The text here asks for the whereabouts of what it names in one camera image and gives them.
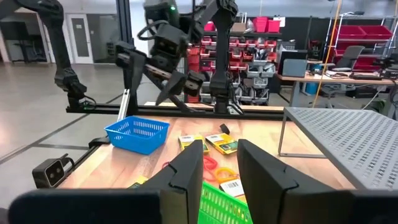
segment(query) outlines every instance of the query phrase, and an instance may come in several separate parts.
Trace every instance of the storage rack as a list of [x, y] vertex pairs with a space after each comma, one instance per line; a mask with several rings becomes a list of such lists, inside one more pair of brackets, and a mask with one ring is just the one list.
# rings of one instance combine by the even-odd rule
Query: storage rack
[[[372, 34], [375, 38], [367, 39], [364, 38], [357, 38], [357, 39], [349, 39], [349, 38], [341, 38], [341, 31], [342, 31], [342, 22], [343, 18], [346, 19], [381, 19], [381, 24], [379, 27], [376, 27], [380, 30], [380, 34]], [[393, 21], [391, 25], [391, 29], [388, 30], [384, 25], [387, 19], [391, 19]], [[333, 57], [329, 62], [337, 62], [344, 54], [345, 48], [350, 45], [373, 45], [373, 48], [368, 49], [371, 50], [371, 54], [361, 54], [359, 59], [354, 66], [354, 72], [374, 72], [379, 70], [379, 66], [373, 65], [373, 61], [380, 57], [387, 57], [390, 54], [390, 49], [395, 49], [395, 37], [396, 37], [396, 30], [398, 22], [396, 22], [395, 18], [375, 18], [375, 17], [344, 17], [344, 15], [340, 16], [339, 26], [337, 28], [337, 33], [335, 35], [334, 40], [329, 40], [331, 35], [331, 24], [333, 18], [330, 18], [329, 21], [329, 28], [328, 28], [328, 35], [326, 37], [326, 43], [330, 41], [331, 47], [333, 47]], [[325, 56], [327, 45], [323, 49], [323, 55]], [[381, 54], [377, 54], [377, 49], [384, 49]]]
[[[215, 31], [207, 31], [203, 34], [202, 41], [197, 46], [192, 46], [188, 56], [188, 69], [196, 72], [207, 72], [209, 77], [215, 71]], [[262, 72], [262, 67], [267, 63], [274, 63], [276, 60], [276, 39], [280, 37], [279, 33], [257, 33], [257, 32], [231, 32], [230, 33], [230, 64], [229, 71], [234, 77], [233, 86], [235, 88], [236, 99], [241, 105], [267, 105], [268, 104], [268, 78], [274, 75], [274, 72]], [[264, 43], [258, 43], [257, 39], [264, 39]], [[249, 47], [257, 47], [259, 49], [268, 49], [267, 59], [262, 61], [254, 60], [253, 55], [248, 53]], [[256, 72], [249, 71], [255, 67]], [[240, 73], [247, 73], [247, 78], [241, 79]], [[204, 103], [212, 103], [213, 98], [210, 96], [210, 82], [204, 82], [200, 90], [200, 98]], [[249, 85], [249, 93], [243, 91], [243, 86]]]

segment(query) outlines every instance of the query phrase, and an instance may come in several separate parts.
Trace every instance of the concrete floor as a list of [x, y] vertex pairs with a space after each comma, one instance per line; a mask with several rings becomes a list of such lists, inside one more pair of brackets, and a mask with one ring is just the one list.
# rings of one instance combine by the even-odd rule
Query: concrete floor
[[[112, 101], [123, 91], [123, 75], [111, 65], [74, 65], [80, 81], [88, 87], [88, 96], [98, 103]], [[88, 142], [104, 136], [104, 127], [116, 115], [68, 114], [66, 94], [53, 82], [53, 65], [0, 65], [0, 207], [35, 189], [32, 169], [48, 158], [64, 153], [77, 160], [88, 149]], [[159, 90], [143, 78], [138, 89], [138, 103], [155, 101]], [[290, 98], [290, 89], [281, 94]], [[307, 106], [313, 96], [300, 96]], [[360, 108], [369, 99], [336, 97], [337, 108]], [[287, 106], [278, 95], [270, 95], [270, 105]]]

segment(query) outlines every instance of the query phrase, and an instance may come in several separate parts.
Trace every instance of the blue basket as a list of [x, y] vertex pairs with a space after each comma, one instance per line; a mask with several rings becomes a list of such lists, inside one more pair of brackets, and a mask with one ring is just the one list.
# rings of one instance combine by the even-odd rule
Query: blue basket
[[113, 146], [149, 155], [166, 141], [170, 124], [127, 117], [105, 128]]

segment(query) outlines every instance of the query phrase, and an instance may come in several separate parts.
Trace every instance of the door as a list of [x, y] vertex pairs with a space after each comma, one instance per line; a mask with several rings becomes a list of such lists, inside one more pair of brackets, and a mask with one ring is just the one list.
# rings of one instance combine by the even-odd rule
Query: door
[[86, 14], [69, 14], [68, 27], [75, 63], [93, 63]]

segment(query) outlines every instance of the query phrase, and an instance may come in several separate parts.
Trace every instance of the green plastic basket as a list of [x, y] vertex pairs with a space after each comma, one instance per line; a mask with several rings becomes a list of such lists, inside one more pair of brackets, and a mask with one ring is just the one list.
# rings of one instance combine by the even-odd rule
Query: green plastic basket
[[253, 223], [248, 205], [206, 182], [201, 189], [199, 224]]

